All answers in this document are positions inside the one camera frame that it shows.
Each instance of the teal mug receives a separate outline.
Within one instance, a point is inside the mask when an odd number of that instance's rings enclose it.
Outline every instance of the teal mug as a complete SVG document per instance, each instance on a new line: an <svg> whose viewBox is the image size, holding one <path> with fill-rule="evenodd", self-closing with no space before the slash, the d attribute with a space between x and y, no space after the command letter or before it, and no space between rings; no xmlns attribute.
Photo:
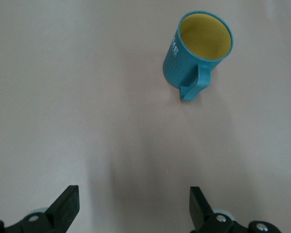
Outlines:
<svg viewBox="0 0 291 233"><path fill-rule="evenodd" d="M232 48L231 30L222 19L206 11L189 12L180 20L167 52L164 76L180 89L181 99L193 100Z"/></svg>

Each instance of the mug rim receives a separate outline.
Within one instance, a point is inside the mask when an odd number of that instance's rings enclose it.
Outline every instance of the mug rim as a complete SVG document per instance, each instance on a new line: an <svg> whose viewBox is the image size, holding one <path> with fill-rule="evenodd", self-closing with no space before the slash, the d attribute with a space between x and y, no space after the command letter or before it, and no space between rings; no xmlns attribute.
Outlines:
<svg viewBox="0 0 291 233"><path fill-rule="evenodd" d="M184 44L182 38L181 38L181 34L180 34L180 27L181 27L181 23L183 22L183 20L189 16L189 15L192 15L192 14L206 14L206 15L210 15L212 17L215 17L216 19L218 19L221 23L224 24L224 26L227 28L228 30L228 33L230 35L230 38L231 38L231 47L229 48L229 51L227 52L227 54L219 59L216 59L216 60L210 60L210 59L205 59L205 58L202 58L202 57L199 57L197 56L196 54L192 53L188 47L186 47L186 45ZM208 12L208 11L191 11L189 13L186 13L180 20L179 24L178 24L178 28L177 28L177 34L178 34L178 37L179 37L179 40L181 42L181 44L183 45L183 47L186 49L187 52L189 52L192 56L194 56L195 58L198 58L202 61L205 61L205 62L218 62L218 61L222 61L224 58L226 58L232 51L232 48L233 48L233 45L234 45L234 39L233 39L233 35L232 35L232 31L230 30L229 26L223 21L223 19L221 19L220 17L218 17L217 15L211 13L211 12Z"/></svg>

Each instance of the white lettering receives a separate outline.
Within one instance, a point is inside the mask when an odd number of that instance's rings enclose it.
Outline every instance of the white lettering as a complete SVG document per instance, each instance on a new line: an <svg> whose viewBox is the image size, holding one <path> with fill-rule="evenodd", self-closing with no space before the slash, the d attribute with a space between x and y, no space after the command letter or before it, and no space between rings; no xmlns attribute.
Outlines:
<svg viewBox="0 0 291 233"><path fill-rule="evenodd" d="M174 57L177 55L177 53L179 52L177 46L176 46L176 42L175 42L176 38L174 37L173 42L171 43L172 47L173 47L173 54Z"/></svg>

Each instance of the white tabletop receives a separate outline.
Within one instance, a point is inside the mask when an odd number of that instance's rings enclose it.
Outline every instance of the white tabletop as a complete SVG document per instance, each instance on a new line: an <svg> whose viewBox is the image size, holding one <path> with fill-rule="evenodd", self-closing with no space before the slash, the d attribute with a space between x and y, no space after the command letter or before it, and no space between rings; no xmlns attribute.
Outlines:
<svg viewBox="0 0 291 233"><path fill-rule="evenodd" d="M234 48L182 102L162 63L193 10ZM70 233L188 233L190 186L291 232L291 1L0 0L0 219L70 184Z"/></svg>

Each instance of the screw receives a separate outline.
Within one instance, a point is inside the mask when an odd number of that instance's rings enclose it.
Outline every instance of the screw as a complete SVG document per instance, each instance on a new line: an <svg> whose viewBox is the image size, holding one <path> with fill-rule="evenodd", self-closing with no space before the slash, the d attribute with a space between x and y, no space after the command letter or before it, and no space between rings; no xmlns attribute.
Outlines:
<svg viewBox="0 0 291 233"><path fill-rule="evenodd" d="M28 221L29 222L34 222L34 221L36 221L36 220L38 220L39 219L39 216L38 215L34 215L34 216L31 216L29 219L28 219Z"/></svg>
<svg viewBox="0 0 291 233"><path fill-rule="evenodd" d="M268 228L267 226L265 226L263 223L258 223L257 224L257 228L262 231L262 232L267 232L268 231Z"/></svg>
<svg viewBox="0 0 291 233"><path fill-rule="evenodd" d="M223 215L218 215L218 216L217 216L217 220L218 220L219 222L226 222L226 218L225 218Z"/></svg>

